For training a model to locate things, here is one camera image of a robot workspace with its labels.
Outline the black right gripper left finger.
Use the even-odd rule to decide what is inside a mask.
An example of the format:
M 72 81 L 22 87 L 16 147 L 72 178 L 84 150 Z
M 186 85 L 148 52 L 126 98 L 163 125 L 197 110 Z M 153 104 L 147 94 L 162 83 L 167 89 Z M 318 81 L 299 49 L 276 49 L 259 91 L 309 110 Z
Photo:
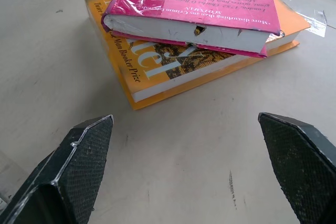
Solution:
M 74 126 L 20 186 L 0 224 L 88 224 L 103 179 L 112 115 Z

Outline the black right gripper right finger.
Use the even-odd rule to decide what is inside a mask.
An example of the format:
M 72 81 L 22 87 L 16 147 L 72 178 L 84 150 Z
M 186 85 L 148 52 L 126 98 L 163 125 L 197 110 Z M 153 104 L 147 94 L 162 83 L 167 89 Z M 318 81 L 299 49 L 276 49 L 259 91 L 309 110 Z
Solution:
M 258 115 L 276 179 L 300 224 L 336 224 L 336 146 L 313 125 Z

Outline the pink hardcover book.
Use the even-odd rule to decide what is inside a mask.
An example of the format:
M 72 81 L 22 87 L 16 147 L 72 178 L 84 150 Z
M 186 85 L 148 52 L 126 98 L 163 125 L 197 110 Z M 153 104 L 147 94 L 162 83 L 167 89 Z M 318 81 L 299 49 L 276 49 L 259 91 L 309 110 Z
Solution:
M 254 57 L 281 33 L 274 0 L 112 0 L 101 23 L 119 36 Z

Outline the orange paperback book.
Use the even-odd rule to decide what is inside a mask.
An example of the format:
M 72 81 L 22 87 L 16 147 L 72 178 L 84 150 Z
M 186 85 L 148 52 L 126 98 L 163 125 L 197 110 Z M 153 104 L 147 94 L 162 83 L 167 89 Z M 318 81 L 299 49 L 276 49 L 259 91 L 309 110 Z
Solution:
M 134 110 L 188 91 L 261 58 L 118 37 L 102 27 L 111 0 L 84 0 L 89 18 Z

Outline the clear tape strip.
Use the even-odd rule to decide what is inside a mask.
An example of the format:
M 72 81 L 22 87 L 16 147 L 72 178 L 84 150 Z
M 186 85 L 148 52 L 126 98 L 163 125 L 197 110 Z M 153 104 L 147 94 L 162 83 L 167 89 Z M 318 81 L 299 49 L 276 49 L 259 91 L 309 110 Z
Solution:
M 324 10 L 312 7 L 309 4 L 300 4 L 294 0 L 282 1 L 310 24 L 310 28 L 306 29 L 307 31 L 322 38 L 325 37 L 328 22 Z

